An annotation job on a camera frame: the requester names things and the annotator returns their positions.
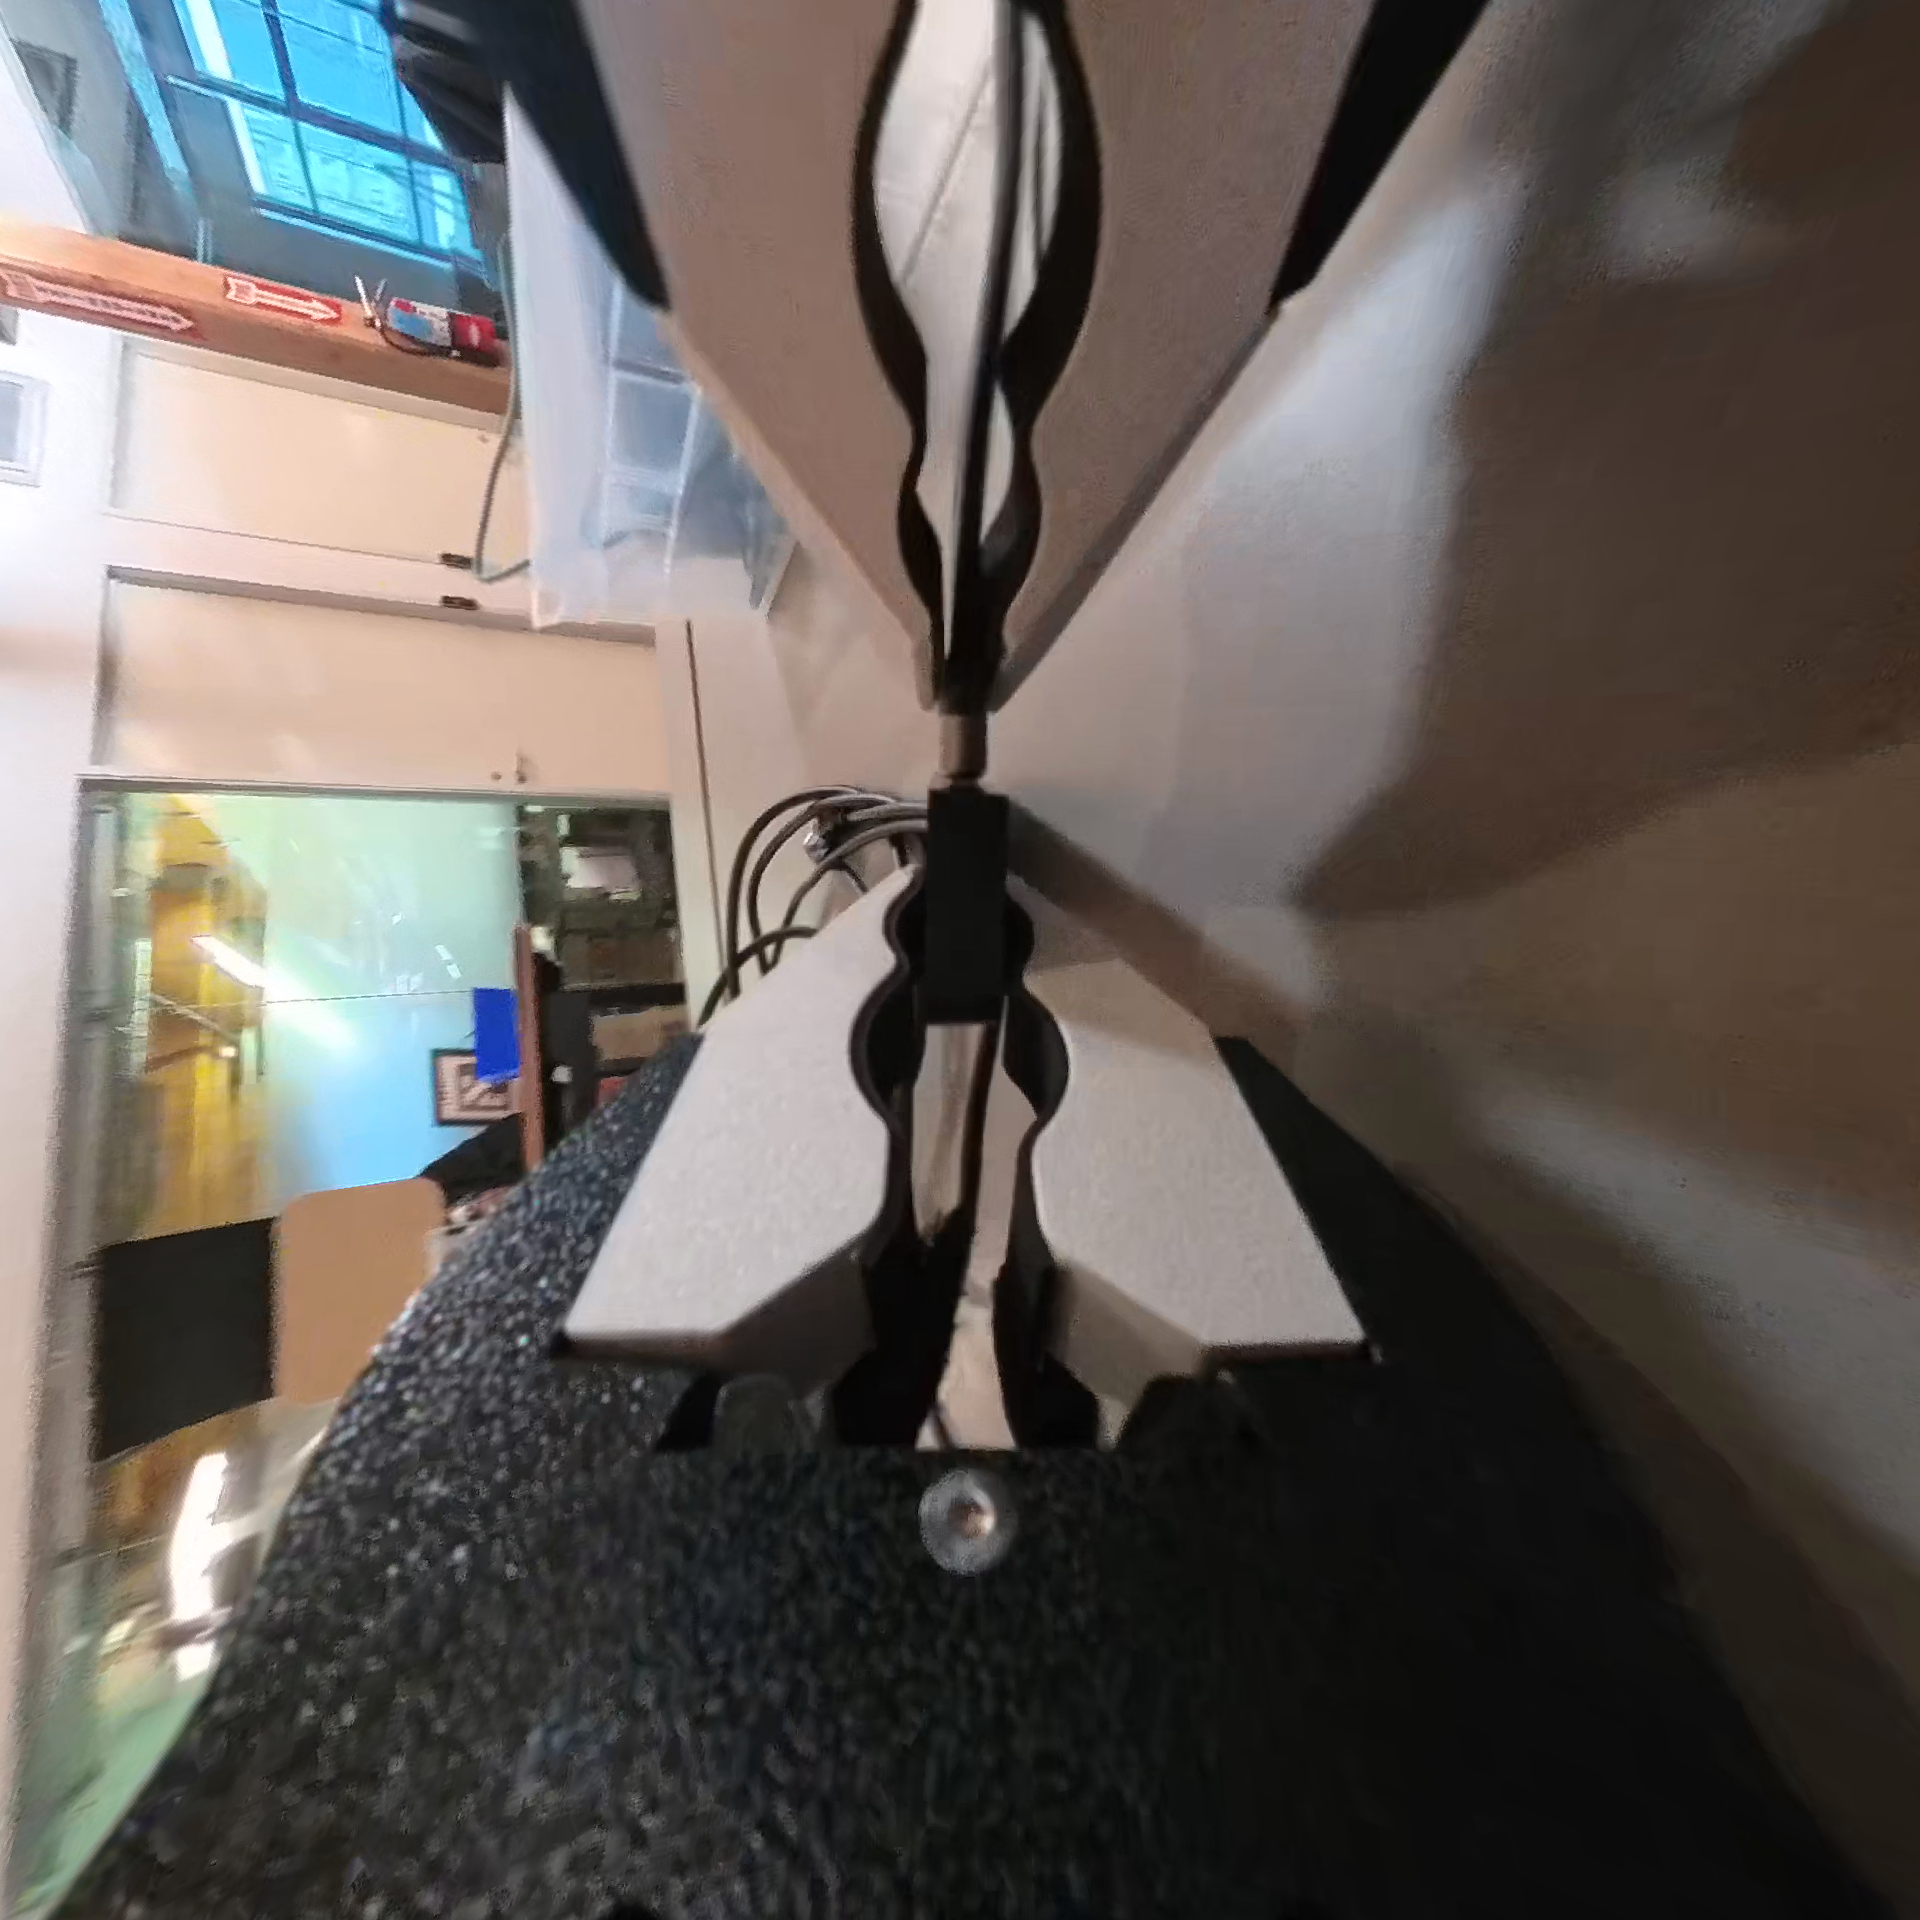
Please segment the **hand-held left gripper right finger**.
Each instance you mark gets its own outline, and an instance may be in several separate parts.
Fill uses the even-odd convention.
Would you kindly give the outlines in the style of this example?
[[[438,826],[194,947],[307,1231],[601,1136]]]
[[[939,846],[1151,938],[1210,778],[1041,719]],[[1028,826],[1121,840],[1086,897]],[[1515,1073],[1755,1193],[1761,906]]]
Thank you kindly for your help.
[[[1364,1353],[1219,1037],[1028,881],[998,1067],[1025,1107],[993,1295],[1017,1447],[1098,1447],[1159,1381]]]

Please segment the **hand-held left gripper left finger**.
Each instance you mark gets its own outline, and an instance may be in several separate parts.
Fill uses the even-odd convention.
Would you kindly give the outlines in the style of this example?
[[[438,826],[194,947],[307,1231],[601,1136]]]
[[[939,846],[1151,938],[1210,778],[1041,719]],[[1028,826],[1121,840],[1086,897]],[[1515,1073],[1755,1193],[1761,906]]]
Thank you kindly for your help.
[[[914,1198],[922,875],[878,881],[691,1045],[562,1353],[823,1398],[914,1447],[952,1319]]]

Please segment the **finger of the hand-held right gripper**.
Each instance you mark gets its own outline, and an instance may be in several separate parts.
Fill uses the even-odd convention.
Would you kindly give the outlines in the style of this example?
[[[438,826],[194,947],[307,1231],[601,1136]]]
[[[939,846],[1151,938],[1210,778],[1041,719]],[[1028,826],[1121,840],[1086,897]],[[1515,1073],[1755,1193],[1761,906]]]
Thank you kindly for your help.
[[[1051,224],[996,351],[998,708],[1262,338],[1376,3],[1037,3]]]
[[[933,706],[964,411],[961,3],[581,3],[673,341]]]

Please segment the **clear plastic bin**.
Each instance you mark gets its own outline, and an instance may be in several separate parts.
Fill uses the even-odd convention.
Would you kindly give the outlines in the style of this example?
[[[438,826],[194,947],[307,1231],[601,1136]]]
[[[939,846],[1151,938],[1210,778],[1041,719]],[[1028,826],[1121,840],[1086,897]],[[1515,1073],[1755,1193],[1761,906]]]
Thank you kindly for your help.
[[[765,616],[795,558],[791,524],[515,102],[503,126],[532,624]]]

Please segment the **fire extinguisher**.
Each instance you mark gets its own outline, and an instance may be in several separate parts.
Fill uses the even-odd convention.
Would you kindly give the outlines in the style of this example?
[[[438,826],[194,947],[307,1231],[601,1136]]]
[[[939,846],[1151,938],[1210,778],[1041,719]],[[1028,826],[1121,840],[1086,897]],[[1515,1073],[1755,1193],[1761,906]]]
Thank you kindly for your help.
[[[384,280],[368,288],[364,277],[355,277],[355,300],[364,322],[390,350],[459,364],[503,364],[499,328],[484,313],[392,297]]]

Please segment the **paned window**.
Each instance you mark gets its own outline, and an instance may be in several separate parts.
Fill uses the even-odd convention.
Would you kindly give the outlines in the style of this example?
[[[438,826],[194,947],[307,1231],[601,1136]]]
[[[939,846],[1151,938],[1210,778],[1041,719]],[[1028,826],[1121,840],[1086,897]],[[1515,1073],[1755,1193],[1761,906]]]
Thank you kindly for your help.
[[[168,203],[480,268],[474,162],[400,79],[380,3],[96,3]]]

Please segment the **beige door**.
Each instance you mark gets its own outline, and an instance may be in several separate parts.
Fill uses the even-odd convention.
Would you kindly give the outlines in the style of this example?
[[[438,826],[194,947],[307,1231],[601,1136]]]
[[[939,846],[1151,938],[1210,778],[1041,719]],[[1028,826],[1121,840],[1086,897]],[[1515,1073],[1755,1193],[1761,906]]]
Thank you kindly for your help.
[[[186,528],[441,566],[470,556],[499,419],[127,341],[108,502]]]
[[[650,643],[112,573],[91,768],[401,793],[668,793]]]

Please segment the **wooden post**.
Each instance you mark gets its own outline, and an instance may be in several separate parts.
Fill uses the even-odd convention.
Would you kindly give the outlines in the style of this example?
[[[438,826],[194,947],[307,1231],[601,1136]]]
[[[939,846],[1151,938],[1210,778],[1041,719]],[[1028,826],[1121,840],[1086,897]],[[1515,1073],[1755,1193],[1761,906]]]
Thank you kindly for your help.
[[[69,227],[4,218],[4,304],[474,414],[511,401],[503,370],[405,351],[355,300]]]

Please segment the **black wall monitor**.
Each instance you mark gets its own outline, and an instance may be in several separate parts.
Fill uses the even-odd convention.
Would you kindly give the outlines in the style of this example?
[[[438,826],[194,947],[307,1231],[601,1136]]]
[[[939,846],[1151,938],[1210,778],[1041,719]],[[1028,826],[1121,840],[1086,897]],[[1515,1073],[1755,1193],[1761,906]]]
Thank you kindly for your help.
[[[273,1394],[268,1217],[112,1239],[91,1322],[91,1460]]]

